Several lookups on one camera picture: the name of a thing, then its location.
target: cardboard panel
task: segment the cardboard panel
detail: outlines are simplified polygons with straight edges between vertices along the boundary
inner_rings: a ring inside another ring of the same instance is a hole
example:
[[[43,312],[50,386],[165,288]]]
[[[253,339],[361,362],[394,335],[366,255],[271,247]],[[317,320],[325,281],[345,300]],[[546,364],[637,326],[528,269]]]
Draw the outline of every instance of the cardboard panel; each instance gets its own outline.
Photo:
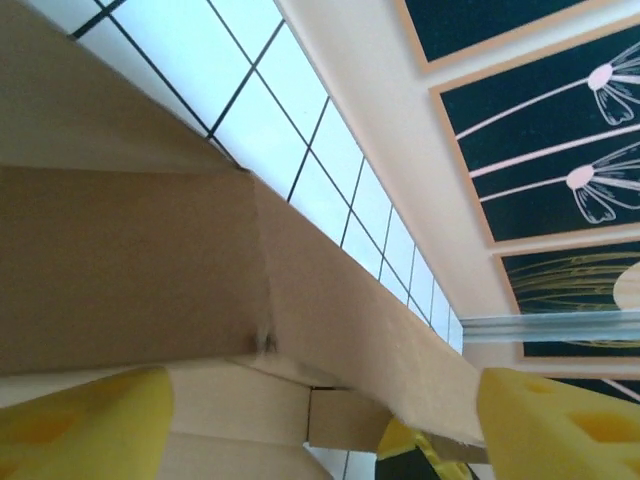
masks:
[[[256,182],[280,354],[329,372],[419,430],[482,442],[478,371]]]
[[[237,171],[0,170],[0,374],[255,352],[252,191]]]
[[[0,373],[269,348],[482,440],[477,370],[248,173],[5,168],[0,231]]]
[[[310,389],[227,362],[170,369],[176,413],[172,431],[301,446]]]
[[[238,365],[244,365],[268,375],[284,378],[300,385],[310,387],[339,387],[340,381],[328,373],[313,369],[301,363],[277,354],[251,355],[230,359]]]
[[[309,445],[375,453],[391,417],[388,408],[356,392],[313,390]]]
[[[170,434],[158,480],[331,480],[304,447]]]
[[[211,172],[231,163],[19,2],[0,2],[0,163]]]

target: dark green panel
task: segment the dark green panel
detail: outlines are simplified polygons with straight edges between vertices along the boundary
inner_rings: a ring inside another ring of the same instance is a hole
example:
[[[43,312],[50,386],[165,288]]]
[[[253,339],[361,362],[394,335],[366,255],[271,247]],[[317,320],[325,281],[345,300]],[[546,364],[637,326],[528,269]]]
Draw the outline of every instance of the dark green panel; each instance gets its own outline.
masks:
[[[640,358],[638,342],[526,342],[525,357]]]
[[[469,468],[473,480],[476,474]],[[420,448],[376,462],[375,480],[443,480]]]
[[[587,80],[604,64],[611,66],[613,76],[596,88]],[[594,89],[606,100],[599,103]],[[554,91],[558,93],[523,105]],[[640,26],[444,92],[442,101],[456,134],[522,106],[458,140],[470,172],[543,152],[474,177],[496,241],[640,221],[640,133],[618,132],[639,126]],[[571,148],[558,148],[568,142]],[[607,159],[612,154],[615,158]],[[596,170],[587,186],[599,194],[581,188],[586,198],[581,208],[566,180],[583,166]],[[520,188],[524,190],[486,199]]]
[[[583,0],[406,0],[428,60],[488,40]]]

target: flower stem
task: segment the flower stem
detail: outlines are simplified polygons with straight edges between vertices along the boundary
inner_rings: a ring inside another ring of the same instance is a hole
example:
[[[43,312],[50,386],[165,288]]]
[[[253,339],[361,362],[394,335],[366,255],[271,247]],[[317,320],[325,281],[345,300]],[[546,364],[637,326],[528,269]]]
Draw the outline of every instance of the flower stem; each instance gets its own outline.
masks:
[[[606,138],[617,137],[619,135],[636,132],[638,130],[640,130],[640,123],[631,125],[630,127],[618,128],[616,130],[610,130],[608,132],[598,133],[597,135],[590,135],[588,137],[579,138],[577,140],[571,140],[570,142],[554,145],[553,147],[543,148],[541,150],[536,150],[535,152],[525,153],[524,155],[518,155],[517,157],[509,158],[507,160],[494,163],[492,165],[487,165],[486,167],[477,168],[469,172],[469,176],[471,178],[481,177],[483,175],[486,175],[487,173],[497,172],[498,170],[503,170],[505,168],[513,167],[514,165],[528,162],[529,160],[535,160],[536,158],[544,157],[545,155],[551,155],[554,153],[562,152],[564,150],[569,150],[570,148],[580,147],[582,145],[587,145],[592,142],[597,142],[599,140],[604,140]]]
[[[527,190],[533,190],[534,188],[544,187],[545,185],[553,185],[554,183],[564,182],[567,179],[566,176],[552,178],[551,180],[544,180],[542,182],[530,183],[529,185],[524,185],[522,187],[512,188],[510,190],[504,190],[502,192],[494,193],[493,195],[487,195],[486,197],[482,197],[480,199],[481,202],[488,202],[489,200],[494,200],[500,197],[506,197],[507,195],[511,195],[512,193],[525,192]]]
[[[640,402],[640,395],[637,394],[636,392],[634,392],[633,390],[631,390],[630,388],[625,387],[624,385],[619,384],[618,382],[614,382],[613,380],[609,380],[607,378],[602,379],[603,382],[607,383],[608,385],[612,386],[613,388],[615,388],[616,390],[621,391],[622,393],[629,395],[631,398],[633,398],[636,402]]]
[[[550,92],[544,93],[542,95],[539,95],[537,97],[534,97],[530,100],[527,100],[526,102],[523,102],[519,105],[516,105],[515,107],[512,107],[508,110],[505,110],[504,112],[501,112],[497,115],[494,115],[491,118],[487,118],[486,120],[483,120],[480,123],[475,124],[473,127],[467,128],[466,130],[464,130],[463,132],[460,132],[456,135],[456,140],[461,140],[464,137],[466,137],[467,135],[480,130],[481,128],[486,127],[487,125],[491,125],[494,122],[497,122],[498,120],[500,120],[501,118],[507,117],[509,115],[511,115],[512,113],[516,113],[519,110],[522,110],[523,108],[526,108],[530,105],[533,105],[534,103],[538,103],[541,100],[544,100],[545,98],[549,98],[552,97],[558,93],[564,92],[565,90],[569,90],[571,88],[577,87],[578,85],[582,85],[584,83],[587,83],[587,79],[583,78],[581,80],[577,80],[573,83],[569,83],[567,85],[564,85],[562,87],[556,88],[555,90],[551,90]]]

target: sponge hole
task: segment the sponge hole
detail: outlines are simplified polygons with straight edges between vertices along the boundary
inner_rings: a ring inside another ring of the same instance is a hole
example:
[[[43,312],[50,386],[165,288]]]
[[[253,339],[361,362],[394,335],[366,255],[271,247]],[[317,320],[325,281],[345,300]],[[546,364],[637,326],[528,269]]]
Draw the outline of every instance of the sponge hole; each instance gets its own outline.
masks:
[[[543,382],[527,382],[525,387],[533,393],[553,393],[553,388]]]
[[[627,463],[627,466],[633,470],[633,472],[636,474],[636,476],[638,478],[640,478],[640,458],[636,459],[636,460],[630,460]]]
[[[599,443],[640,442],[640,425],[615,413],[573,413],[569,417]]]
[[[76,412],[36,413],[16,422],[9,430],[7,440],[29,445],[51,443],[67,432],[79,417],[80,413]]]
[[[98,380],[91,386],[91,391],[98,395],[116,396],[127,390],[133,384],[135,377],[132,375],[121,378],[109,378]]]
[[[0,480],[8,479],[13,473],[18,470],[16,463],[2,463],[0,462]]]

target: yellow object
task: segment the yellow object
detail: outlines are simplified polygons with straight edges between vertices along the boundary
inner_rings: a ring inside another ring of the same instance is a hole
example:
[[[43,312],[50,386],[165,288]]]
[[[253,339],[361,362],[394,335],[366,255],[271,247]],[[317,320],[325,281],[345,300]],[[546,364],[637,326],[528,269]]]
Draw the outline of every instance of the yellow object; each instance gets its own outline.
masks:
[[[152,480],[172,413],[161,368],[0,409],[0,480]]]
[[[377,460],[381,462],[391,457],[400,456],[415,450],[416,447],[420,448],[441,480],[471,480],[472,475],[469,467],[459,462],[443,462],[424,434],[411,430],[395,418],[389,422],[382,440],[378,444]]]
[[[640,479],[640,406],[487,369],[478,415],[498,480]]]

